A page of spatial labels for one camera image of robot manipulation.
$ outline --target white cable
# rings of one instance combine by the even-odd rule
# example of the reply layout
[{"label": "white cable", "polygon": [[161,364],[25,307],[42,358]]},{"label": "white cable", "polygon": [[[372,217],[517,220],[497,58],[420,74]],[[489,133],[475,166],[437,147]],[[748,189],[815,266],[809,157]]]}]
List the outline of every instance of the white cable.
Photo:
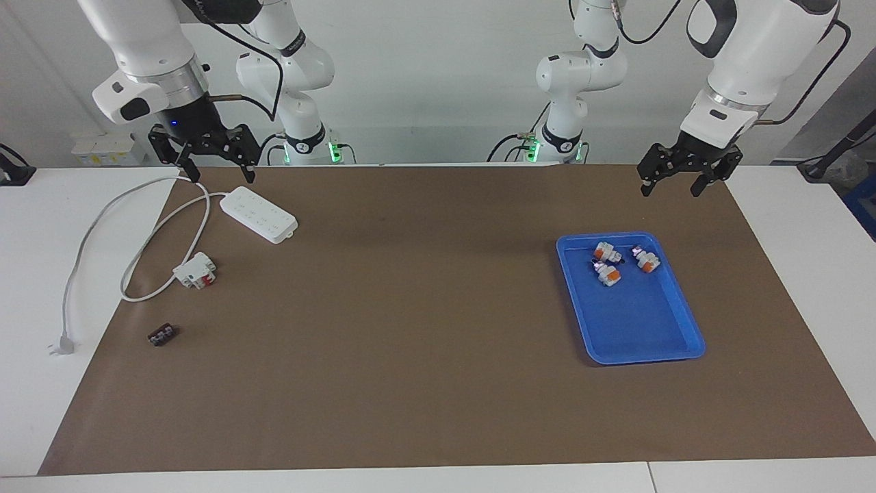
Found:
[{"label": "white cable", "polygon": [[[124,193],[122,193],[121,195],[117,196],[116,198],[110,200],[108,204],[103,206],[103,209],[101,209],[100,213],[97,215],[97,218],[95,218],[94,222],[91,223],[91,226],[88,227],[88,230],[85,232],[85,236],[82,238],[82,242],[79,244],[79,251],[76,253],[76,261],[73,264],[73,270],[70,272],[70,276],[67,278],[67,285],[64,288],[64,299],[63,299],[62,306],[61,306],[61,336],[60,336],[59,344],[53,349],[54,354],[71,354],[73,352],[73,343],[69,339],[68,331],[67,331],[67,326],[68,326],[67,306],[69,305],[70,290],[73,287],[73,279],[76,276],[76,272],[79,271],[79,265],[80,265],[81,260],[82,260],[82,252],[85,250],[85,244],[88,241],[88,237],[91,236],[91,233],[95,230],[95,227],[97,227],[97,223],[100,222],[100,220],[103,218],[103,216],[114,205],[116,205],[120,200],[122,200],[126,196],[128,196],[131,193],[136,192],[140,189],[144,189],[144,188],[146,188],[149,185],[152,185],[154,183],[164,182],[167,180],[182,180],[183,182],[191,182],[191,180],[189,180],[188,178],[186,178],[184,176],[163,176],[161,178],[156,178],[154,180],[150,180],[149,182],[142,183],[142,184],[134,187],[133,189],[127,190]],[[191,255],[192,255],[192,252],[197,247],[198,240],[201,239],[201,235],[204,232],[204,226],[207,225],[207,219],[209,218],[209,213],[210,213],[209,198],[212,196],[228,195],[226,193],[209,193],[207,191],[207,189],[203,185],[201,185],[200,183],[193,183],[193,184],[197,185],[198,188],[201,189],[201,191],[203,192],[203,195],[197,197],[196,199],[193,199],[193,200],[186,202],[185,204],[178,207],[175,211],[171,212],[166,218],[162,219],[155,226],[155,228],[152,230],[152,233],[150,233],[149,238],[147,238],[146,241],[144,242],[144,244],[140,247],[140,249],[137,250],[137,254],[134,255],[133,260],[131,260],[131,263],[129,263],[128,267],[125,269],[124,275],[122,277],[122,281],[120,284],[120,289],[122,291],[122,299],[124,299],[125,301],[137,303],[137,302],[145,301],[147,299],[152,299],[152,298],[156,297],[157,295],[161,294],[161,292],[163,292],[165,289],[167,289],[173,283],[173,276],[171,276],[171,278],[167,282],[165,282],[164,285],[162,285],[160,288],[158,288],[156,291],[152,292],[151,294],[149,294],[145,297],[141,297],[141,298],[131,298],[131,297],[128,297],[127,294],[125,294],[125,288],[126,288],[128,281],[130,280],[131,271],[133,270],[134,266],[137,264],[137,261],[139,261],[140,255],[143,254],[143,251],[149,245],[149,242],[152,240],[152,237],[155,236],[155,234],[158,232],[158,230],[161,229],[161,227],[164,226],[167,223],[167,221],[170,220],[170,218],[172,218],[173,216],[178,214],[183,209],[187,208],[189,205],[192,205],[192,204],[195,204],[197,202],[200,202],[201,200],[207,199],[206,206],[204,207],[204,218],[201,221],[201,226],[198,227],[198,231],[195,234],[194,239],[192,240],[192,244],[188,248],[188,250],[186,251],[186,256],[182,259],[182,262],[180,263],[180,265],[184,264],[188,261],[189,257],[191,257]]]}]

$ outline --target brown mat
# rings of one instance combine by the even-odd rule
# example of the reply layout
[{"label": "brown mat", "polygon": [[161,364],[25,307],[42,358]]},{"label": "brown mat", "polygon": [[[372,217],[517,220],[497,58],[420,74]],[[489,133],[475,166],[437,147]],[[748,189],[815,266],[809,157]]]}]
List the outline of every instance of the brown mat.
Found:
[{"label": "brown mat", "polygon": [[[211,191],[241,184],[204,169]],[[297,215],[274,246],[215,213],[216,285],[122,303],[42,475],[874,455],[876,445],[721,184],[639,196],[631,167],[260,169]],[[166,211],[195,196],[177,184]],[[147,250],[166,279],[202,212]],[[555,252],[647,230],[708,345],[599,367]],[[183,333],[154,348],[165,322]]]}]

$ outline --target white power strip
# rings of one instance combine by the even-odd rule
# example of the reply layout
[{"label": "white power strip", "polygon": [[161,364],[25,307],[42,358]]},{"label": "white power strip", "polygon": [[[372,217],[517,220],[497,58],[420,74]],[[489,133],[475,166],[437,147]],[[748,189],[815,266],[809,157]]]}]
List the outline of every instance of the white power strip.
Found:
[{"label": "white power strip", "polygon": [[237,187],[219,205],[226,214],[275,245],[298,229],[295,216],[246,187]]}]

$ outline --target blue plastic tray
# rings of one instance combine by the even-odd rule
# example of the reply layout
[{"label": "blue plastic tray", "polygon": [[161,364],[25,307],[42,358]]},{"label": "blue plastic tray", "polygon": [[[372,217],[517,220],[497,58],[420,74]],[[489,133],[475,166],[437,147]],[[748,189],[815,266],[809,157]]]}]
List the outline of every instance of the blue plastic tray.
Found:
[{"label": "blue plastic tray", "polygon": [[[622,278],[605,287],[593,270],[593,251],[608,241],[624,254],[618,266]],[[642,272],[630,250],[636,245],[654,252],[661,265]],[[556,244],[584,345],[594,361],[623,365],[651,361],[690,360],[706,344],[684,298],[660,242],[646,232],[582,234]]]}]

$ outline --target white tabletop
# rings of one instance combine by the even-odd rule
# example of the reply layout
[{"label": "white tabletop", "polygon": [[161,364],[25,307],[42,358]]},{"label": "white tabletop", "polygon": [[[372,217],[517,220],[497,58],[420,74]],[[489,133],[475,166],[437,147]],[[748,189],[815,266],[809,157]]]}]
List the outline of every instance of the white tabletop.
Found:
[{"label": "white tabletop", "polygon": [[[36,474],[119,302],[125,264],[171,182],[125,199],[95,230],[72,297],[76,354],[50,357],[82,234],[112,197],[168,168],[42,169],[0,189],[0,476]],[[871,434],[876,430],[876,244],[829,187],[793,168],[743,167],[734,197]],[[876,458],[501,468],[151,473],[4,478],[0,491],[872,491]]]}]

